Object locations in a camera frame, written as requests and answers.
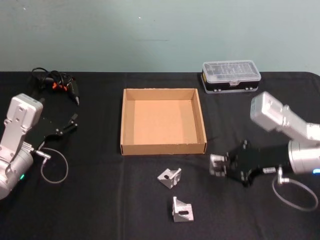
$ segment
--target clear plastic lid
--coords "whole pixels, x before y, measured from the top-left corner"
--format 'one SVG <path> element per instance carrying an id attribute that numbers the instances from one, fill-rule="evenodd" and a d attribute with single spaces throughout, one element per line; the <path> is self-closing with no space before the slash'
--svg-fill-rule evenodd
<path id="1" fill-rule="evenodd" d="M 203 63 L 208 83 L 260 81 L 261 75 L 251 60 L 210 61 Z"/>

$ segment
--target bracket hole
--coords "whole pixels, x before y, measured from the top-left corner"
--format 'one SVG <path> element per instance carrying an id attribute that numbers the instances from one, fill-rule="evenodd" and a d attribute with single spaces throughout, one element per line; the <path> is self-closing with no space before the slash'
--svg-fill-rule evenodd
<path id="1" fill-rule="evenodd" d="M 188 215 L 189 212 L 188 212 L 188 211 L 179 211 L 179 214 L 180 214 L 180 215 Z"/>

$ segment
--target black tablecloth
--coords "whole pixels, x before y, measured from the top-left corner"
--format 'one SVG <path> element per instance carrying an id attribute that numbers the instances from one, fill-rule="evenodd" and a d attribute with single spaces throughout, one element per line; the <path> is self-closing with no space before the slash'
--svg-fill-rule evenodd
<path id="1" fill-rule="evenodd" d="M 44 92 L 42 115 L 64 124 L 79 114 L 78 130 L 49 147 L 69 162 L 62 184 L 46 183 L 41 159 L 0 202 L 1 240 L 209 240 L 319 239 L 320 211 L 301 212 L 273 193 L 273 175 L 244 188 L 209 175 L 208 155 L 121 156 L 120 122 L 124 88 L 198 88 L 207 136 L 207 153 L 224 154 L 248 139 L 257 147 L 284 144 L 288 137 L 266 132 L 250 120 L 253 96 L 268 91 L 308 122 L 320 123 L 320 77 L 308 72 L 263 72 L 252 93 L 205 94 L 198 73 L 73 73 L 80 90 L 76 107 L 64 94 Z M 25 92 L 26 72 L 0 73 L 0 116 L 12 96 Z M 166 168 L 182 169 L 181 181 L 167 189 L 157 180 Z M 60 158 L 44 173 L 63 177 Z M 292 175 L 320 196 L 319 176 Z M 280 189 L 289 200 L 312 205 L 291 186 Z M 191 203 L 194 222 L 173 222 L 172 198 Z"/>

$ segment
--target teal wall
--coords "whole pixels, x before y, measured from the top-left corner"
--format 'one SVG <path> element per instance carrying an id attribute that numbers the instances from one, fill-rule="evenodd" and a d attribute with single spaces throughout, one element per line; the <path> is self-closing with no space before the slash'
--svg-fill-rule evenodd
<path id="1" fill-rule="evenodd" d="M 318 0 L 0 0 L 0 71 L 320 74 Z"/>

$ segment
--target open cardboard box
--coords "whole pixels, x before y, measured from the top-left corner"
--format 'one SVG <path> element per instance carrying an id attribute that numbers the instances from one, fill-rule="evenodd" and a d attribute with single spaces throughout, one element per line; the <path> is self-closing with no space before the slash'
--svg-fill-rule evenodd
<path id="1" fill-rule="evenodd" d="M 124 89 L 120 147 L 122 155 L 204 154 L 198 90 Z"/>

